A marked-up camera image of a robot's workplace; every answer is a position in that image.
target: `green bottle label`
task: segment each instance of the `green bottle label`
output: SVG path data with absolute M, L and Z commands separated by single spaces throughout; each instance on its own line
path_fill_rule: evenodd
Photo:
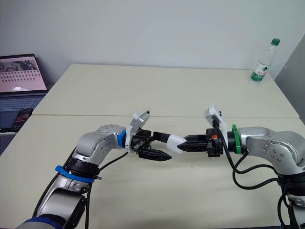
M 251 79 L 254 81 L 262 81 L 268 69 L 269 65 L 257 63 L 256 69 L 252 72 Z

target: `bottle cap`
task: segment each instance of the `bottle cap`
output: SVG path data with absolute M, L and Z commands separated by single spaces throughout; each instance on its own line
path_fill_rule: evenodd
M 273 38 L 272 41 L 271 41 L 271 44 L 273 45 L 278 45 L 280 43 L 280 39 L 277 39 L 277 38 Z

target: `laptop screen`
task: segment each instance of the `laptop screen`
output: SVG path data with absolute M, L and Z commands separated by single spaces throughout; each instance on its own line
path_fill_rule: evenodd
M 0 57 L 0 93 L 44 91 L 34 54 Z

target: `laptop keyboard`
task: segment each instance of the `laptop keyboard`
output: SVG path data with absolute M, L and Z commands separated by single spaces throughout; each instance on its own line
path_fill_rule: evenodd
M 24 108 L 35 108 L 43 97 L 0 100 L 0 112 L 19 111 Z
M 16 134 L 9 135 L 0 135 L 0 156 L 9 145 L 9 143 L 13 140 Z

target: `blue ring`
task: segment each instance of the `blue ring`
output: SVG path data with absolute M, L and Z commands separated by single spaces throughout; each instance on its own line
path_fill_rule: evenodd
M 54 227 L 55 229 L 62 229 L 62 226 L 58 223 L 53 222 L 50 218 L 45 218 L 45 217 L 33 217 L 31 219 L 28 219 L 24 223 L 29 223 L 29 222 L 40 222 L 40 223 L 46 223 Z
M 123 148 L 123 138 L 126 135 L 126 130 L 123 130 L 122 133 L 118 135 L 118 143 L 121 148 Z
M 94 179 L 79 177 L 79 176 L 70 174 L 66 170 L 64 170 L 62 166 L 56 166 L 55 171 L 63 174 L 65 177 L 70 178 L 72 180 L 78 180 L 78 181 L 85 182 L 85 183 L 93 183 L 94 182 Z

